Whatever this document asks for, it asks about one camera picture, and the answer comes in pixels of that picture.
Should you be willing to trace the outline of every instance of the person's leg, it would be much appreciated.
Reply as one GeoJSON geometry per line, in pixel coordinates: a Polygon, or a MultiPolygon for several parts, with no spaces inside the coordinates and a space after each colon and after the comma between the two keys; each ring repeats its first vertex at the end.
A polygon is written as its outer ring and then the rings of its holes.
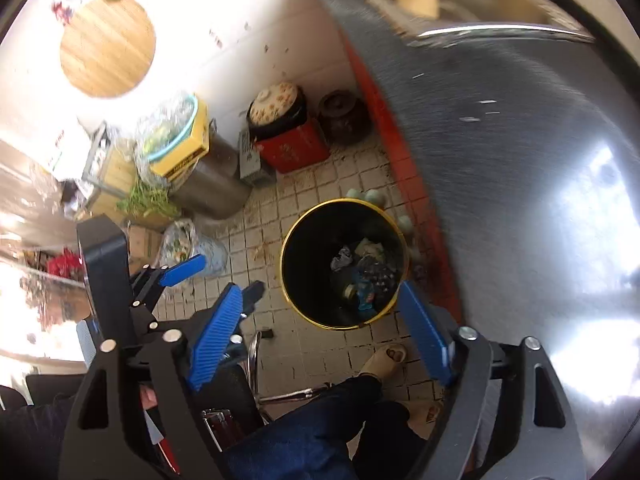
{"type": "Polygon", "coordinates": [[[385,400],[370,411],[360,435],[353,467],[360,480],[402,480],[426,440],[407,425],[409,410],[385,400]]]}
{"type": "Polygon", "coordinates": [[[347,379],[226,450],[226,462],[238,480],[355,480],[346,443],[381,394],[374,377],[347,379]]]}

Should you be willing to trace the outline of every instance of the gold rim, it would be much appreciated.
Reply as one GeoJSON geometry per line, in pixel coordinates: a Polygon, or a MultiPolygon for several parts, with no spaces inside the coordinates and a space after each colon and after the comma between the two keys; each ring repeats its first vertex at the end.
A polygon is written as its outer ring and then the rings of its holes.
{"type": "Polygon", "coordinates": [[[391,216],[386,214],[382,209],[380,209],[377,206],[374,206],[371,202],[366,202],[366,200],[360,200],[360,199],[357,199],[357,198],[334,198],[332,200],[326,200],[325,202],[322,202],[322,203],[319,203],[316,206],[313,206],[311,209],[309,209],[307,212],[305,212],[300,218],[298,218],[298,220],[296,220],[295,224],[293,224],[291,226],[291,228],[289,229],[289,232],[287,233],[287,236],[284,238],[284,242],[282,243],[282,248],[280,250],[280,285],[282,286],[282,293],[284,294],[285,300],[287,300],[287,303],[289,303],[291,305],[293,310],[295,310],[298,314],[300,314],[300,316],[302,316],[304,319],[306,319],[309,323],[312,323],[312,324],[314,324],[316,326],[319,326],[320,328],[325,328],[327,330],[354,330],[355,328],[360,328],[363,325],[371,324],[374,321],[376,321],[376,320],[380,319],[381,317],[383,317],[387,312],[389,312],[396,305],[396,301],[398,300],[398,293],[400,292],[400,286],[399,285],[400,285],[400,283],[404,282],[404,280],[406,280],[406,277],[407,277],[408,273],[409,273],[409,251],[407,250],[406,240],[404,239],[404,235],[402,234],[402,231],[400,230],[400,228],[396,224],[396,221],[393,218],[391,218],[391,216]],[[284,249],[287,247],[287,242],[289,241],[289,237],[291,236],[291,233],[293,232],[293,229],[296,228],[296,226],[303,220],[303,218],[305,218],[307,215],[311,214],[316,209],[319,209],[319,208],[321,208],[321,207],[323,207],[323,206],[325,206],[327,204],[332,204],[332,203],[335,203],[335,202],[354,202],[356,204],[362,204],[362,205],[364,205],[364,206],[366,206],[366,207],[368,207],[370,209],[373,209],[373,211],[375,211],[380,216],[382,216],[382,218],[384,218],[386,220],[386,222],[389,225],[391,225],[391,227],[394,229],[394,231],[396,232],[396,234],[400,238],[400,242],[402,244],[402,258],[404,259],[404,265],[403,265],[403,269],[402,269],[402,276],[400,277],[400,281],[398,282],[398,288],[396,288],[396,292],[394,293],[394,295],[391,298],[391,300],[389,300],[389,302],[386,304],[386,306],[379,313],[377,313],[371,319],[367,319],[366,321],[364,321],[360,325],[342,326],[342,327],[327,326],[327,325],[323,325],[321,323],[318,323],[317,321],[314,321],[313,319],[305,316],[302,312],[300,312],[300,309],[296,306],[296,304],[293,303],[293,301],[291,301],[291,298],[289,297],[289,294],[287,293],[287,287],[284,285],[284,279],[282,277],[282,258],[284,256],[284,249]]]}

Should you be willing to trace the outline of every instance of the red container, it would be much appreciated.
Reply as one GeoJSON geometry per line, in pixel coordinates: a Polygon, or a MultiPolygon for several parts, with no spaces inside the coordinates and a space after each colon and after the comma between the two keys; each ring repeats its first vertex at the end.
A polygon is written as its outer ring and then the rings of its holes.
{"type": "Polygon", "coordinates": [[[329,157],[329,147],[318,123],[309,115],[302,126],[269,139],[256,140],[255,146],[260,156],[280,173],[299,170],[329,157]]]}

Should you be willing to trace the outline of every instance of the metal screw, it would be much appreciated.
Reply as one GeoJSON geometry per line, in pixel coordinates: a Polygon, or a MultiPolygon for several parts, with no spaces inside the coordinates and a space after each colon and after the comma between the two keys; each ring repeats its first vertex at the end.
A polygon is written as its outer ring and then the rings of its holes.
{"type": "Polygon", "coordinates": [[[478,332],[470,326],[461,326],[458,329],[458,334],[462,339],[466,339],[467,341],[475,341],[478,339],[478,332]]]}
{"type": "Polygon", "coordinates": [[[113,339],[105,339],[100,345],[100,350],[104,353],[111,352],[116,348],[116,342],[113,339]]]}
{"type": "Polygon", "coordinates": [[[529,336],[529,337],[524,338],[524,344],[526,345],[527,348],[529,348],[531,350],[540,350],[542,348],[542,345],[540,344],[540,341],[538,341],[533,336],[529,336]]]}
{"type": "Polygon", "coordinates": [[[180,332],[177,328],[171,328],[167,330],[164,334],[162,334],[162,339],[164,339],[168,343],[175,343],[181,337],[182,337],[182,332],[180,332]]]}

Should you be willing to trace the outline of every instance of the wooden cutting board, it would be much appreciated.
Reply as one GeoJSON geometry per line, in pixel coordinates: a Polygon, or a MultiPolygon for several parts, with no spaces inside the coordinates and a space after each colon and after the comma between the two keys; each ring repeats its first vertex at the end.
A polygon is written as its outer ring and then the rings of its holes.
{"type": "Polygon", "coordinates": [[[154,27],[135,0],[93,0],[76,10],[60,43],[69,82],[91,97],[135,88],[156,51],[154,27]]]}

